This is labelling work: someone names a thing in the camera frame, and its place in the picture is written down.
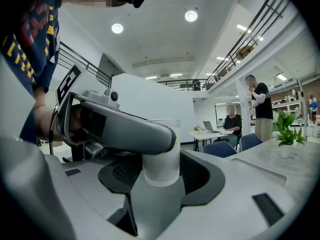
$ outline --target white desk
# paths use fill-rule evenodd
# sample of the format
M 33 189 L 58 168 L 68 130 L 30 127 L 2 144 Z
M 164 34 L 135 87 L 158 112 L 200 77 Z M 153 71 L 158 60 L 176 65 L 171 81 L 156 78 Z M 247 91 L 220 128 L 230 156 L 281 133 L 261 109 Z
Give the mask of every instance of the white desk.
M 211 132 L 208 130 L 200 130 L 200 131 L 194 130 L 188 133 L 194 138 L 193 150 L 199 151 L 199 145 L 198 145 L 199 141 L 202 141 L 202 143 L 204 144 L 205 140 L 210 140 L 210 143 L 211 143 L 211 139 L 217 139 L 219 137 L 232 134 L 233 131 L 223 130 L 221 132 Z
M 318 179 L 320 144 L 306 142 L 305 145 L 296 147 L 278 147 L 278 144 L 279 141 L 273 138 L 225 159 L 232 160 L 238 158 L 260 168 L 285 175 L 287 178 L 284 185 L 286 191 L 297 202 L 303 201 L 310 193 L 311 186 Z M 280 157 L 280 150 L 282 148 L 292 149 L 292 155 L 288 159 Z

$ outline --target railing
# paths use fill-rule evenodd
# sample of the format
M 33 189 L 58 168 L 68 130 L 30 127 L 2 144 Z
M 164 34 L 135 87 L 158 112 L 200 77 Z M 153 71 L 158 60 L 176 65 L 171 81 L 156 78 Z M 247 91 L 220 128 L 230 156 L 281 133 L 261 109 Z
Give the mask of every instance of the railing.
M 95 75 L 96 79 L 106 88 L 111 88 L 112 78 L 110 76 L 102 72 L 99 68 L 72 50 L 69 46 L 60 42 L 58 64 L 70 70 L 76 62 L 80 63 L 80 65 L 82 65 L 88 72 Z
M 209 84 L 207 79 L 170 80 L 160 81 L 158 83 L 179 91 L 205 91 L 208 89 Z
M 290 0 L 265 0 L 246 31 L 224 57 L 225 59 L 214 69 L 211 76 L 208 77 L 207 90 L 233 70 L 237 63 L 257 47 L 259 39 L 279 18 L 283 18 L 282 13 L 289 2 Z

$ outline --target blue chair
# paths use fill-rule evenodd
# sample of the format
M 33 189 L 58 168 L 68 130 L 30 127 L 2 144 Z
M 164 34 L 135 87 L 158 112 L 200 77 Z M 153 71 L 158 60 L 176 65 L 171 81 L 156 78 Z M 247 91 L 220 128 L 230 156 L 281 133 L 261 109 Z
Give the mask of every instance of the blue chair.
M 254 133 L 245 135 L 240 139 L 240 152 L 251 149 L 261 143 L 263 141 Z
M 202 153 L 220 158 L 226 158 L 235 155 L 237 151 L 235 151 L 235 149 L 227 141 L 224 140 L 205 145 L 202 148 Z

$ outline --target khaki pants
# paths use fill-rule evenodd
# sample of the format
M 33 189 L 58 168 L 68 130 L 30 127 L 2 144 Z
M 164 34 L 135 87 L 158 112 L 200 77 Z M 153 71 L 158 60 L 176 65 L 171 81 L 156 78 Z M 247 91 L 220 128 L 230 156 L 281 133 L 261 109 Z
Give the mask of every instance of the khaki pants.
M 257 118 L 255 120 L 255 134 L 266 142 L 272 138 L 273 120 L 270 118 Z

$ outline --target white column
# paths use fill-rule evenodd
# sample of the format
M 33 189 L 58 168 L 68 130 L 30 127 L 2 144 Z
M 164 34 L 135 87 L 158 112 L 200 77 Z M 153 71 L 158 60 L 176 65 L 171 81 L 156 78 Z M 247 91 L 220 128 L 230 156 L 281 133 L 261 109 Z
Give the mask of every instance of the white column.
M 239 80 L 235 80 L 236 89 L 240 98 L 242 112 L 242 136 L 250 134 L 250 112 L 245 85 Z

